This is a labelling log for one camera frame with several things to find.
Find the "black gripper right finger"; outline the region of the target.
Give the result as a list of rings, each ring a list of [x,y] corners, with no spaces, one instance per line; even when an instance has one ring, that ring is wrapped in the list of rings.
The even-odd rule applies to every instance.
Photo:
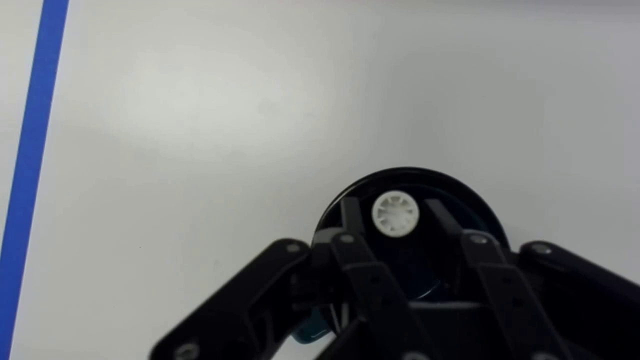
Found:
[[[426,199],[438,236],[437,256],[448,296],[456,302],[485,302],[499,320],[517,320],[531,310],[533,290],[508,245],[491,231],[465,227],[437,197]]]

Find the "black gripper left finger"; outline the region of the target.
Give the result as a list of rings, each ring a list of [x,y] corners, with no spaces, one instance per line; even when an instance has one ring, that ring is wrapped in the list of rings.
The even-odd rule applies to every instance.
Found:
[[[323,313],[370,313],[395,308],[400,290],[390,268],[373,252],[363,204],[348,196],[336,204],[339,222],[319,226],[312,268],[319,272]]]

